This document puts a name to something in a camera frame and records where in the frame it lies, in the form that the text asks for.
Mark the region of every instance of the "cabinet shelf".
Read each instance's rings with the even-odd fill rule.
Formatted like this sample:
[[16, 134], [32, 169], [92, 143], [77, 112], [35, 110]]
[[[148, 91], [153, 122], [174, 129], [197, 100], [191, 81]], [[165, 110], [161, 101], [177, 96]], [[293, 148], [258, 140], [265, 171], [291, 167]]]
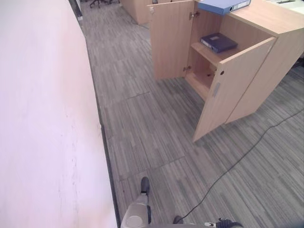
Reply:
[[239, 49], [234, 48], [231, 50], [223, 51], [221, 53], [215, 53], [209, 47], [199, 42], [191, 44], [191, 47], [194, 50], [196, 50], [200, 55], [202, 55], [204, 58], [206, 58], [215, 67], [217, 67], [218, 63], [223, 59], [228, 58], [240, 51]]
[[187, 73], [185, 79], [200, 95], [200, 97], [206, 101], [213, 81], [213, 77], [214, 72], [211, 69], [207, 69], [199, 73]]

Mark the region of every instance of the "blue folder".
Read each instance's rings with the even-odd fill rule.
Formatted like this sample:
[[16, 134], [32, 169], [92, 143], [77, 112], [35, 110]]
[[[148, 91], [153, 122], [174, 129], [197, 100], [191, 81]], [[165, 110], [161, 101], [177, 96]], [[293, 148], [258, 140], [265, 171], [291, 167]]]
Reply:
[[251, 0], [202, 0], [198, 2], [198, 8], [224, 15], [248, 6], [250, 3]]

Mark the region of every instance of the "floor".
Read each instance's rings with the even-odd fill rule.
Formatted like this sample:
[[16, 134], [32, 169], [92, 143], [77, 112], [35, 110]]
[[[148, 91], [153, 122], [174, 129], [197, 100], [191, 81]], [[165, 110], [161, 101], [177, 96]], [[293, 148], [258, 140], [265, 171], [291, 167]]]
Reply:
[[[153, 79], [149, 31], [116, 3], [82, 3], [83, 31], [106, 130], [121, 218], [151, 182], [152, 223], [185, 215], [265, 130], [304, 108], [304, 70], [291, 70], [258, 111], [191, 141], [204, 102], [183, 78]], [[269, 130], [185, 223], [230, 218], [247, 228], [304, 220], [304, 112]]]

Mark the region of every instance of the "office chair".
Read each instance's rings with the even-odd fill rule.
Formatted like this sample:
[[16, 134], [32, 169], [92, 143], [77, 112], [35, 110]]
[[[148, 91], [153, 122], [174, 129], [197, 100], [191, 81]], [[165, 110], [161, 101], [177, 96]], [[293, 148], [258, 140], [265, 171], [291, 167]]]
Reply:
[[90, 8], [92, 8], [92, 5], [95, 5], [95, 2], [98, 3], [98, 8], [100, 8], [100, 3], [101, 3], [101, 2], [105, 2], [105, 3], [111, 4], [111, 3], [112, 3], [112, 0], [109, 0], [109, 1], [105, 1], [105, 0], [94, 0], [94, 1], [92, 1], [92, 3], [90, 4]]

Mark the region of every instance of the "cabinet handle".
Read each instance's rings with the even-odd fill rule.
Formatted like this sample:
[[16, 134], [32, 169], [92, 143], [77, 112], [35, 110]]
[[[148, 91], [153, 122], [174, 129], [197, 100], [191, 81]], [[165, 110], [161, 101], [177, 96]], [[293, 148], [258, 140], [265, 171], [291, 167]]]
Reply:
[[220, 86], [220, 83], [218, 82], [216, 85], [215, 85], [215, 88], [213, 90], [213, 97], [215, 97], [218, 93], [218, 90], [219, 90], [219, 86]]
[[150, 10], [150, 13], [151, 13], [151, 14], [154, 13], [154, 7], [150, 7], [149, 10]]

